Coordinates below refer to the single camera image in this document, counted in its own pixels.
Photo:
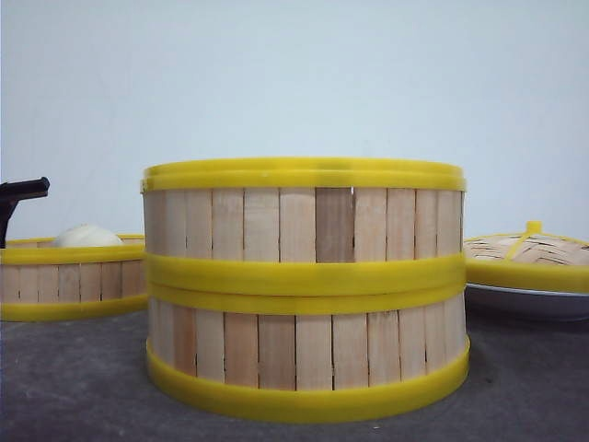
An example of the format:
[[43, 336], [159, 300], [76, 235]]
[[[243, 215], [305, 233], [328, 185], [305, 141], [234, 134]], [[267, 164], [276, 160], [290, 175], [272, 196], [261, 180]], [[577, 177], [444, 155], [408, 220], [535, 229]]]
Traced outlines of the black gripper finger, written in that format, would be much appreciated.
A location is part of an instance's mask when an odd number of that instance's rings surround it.
[[43, 198], [48, 195], [49, 179], [41, 177], [36, 180], [23, 180], [16, 182], [4, 182], [0, 191], [0, 243], [1, 248], [6, 247], [6, 231], [9, 220], [16, 210], [19, 202], [31, 199]]

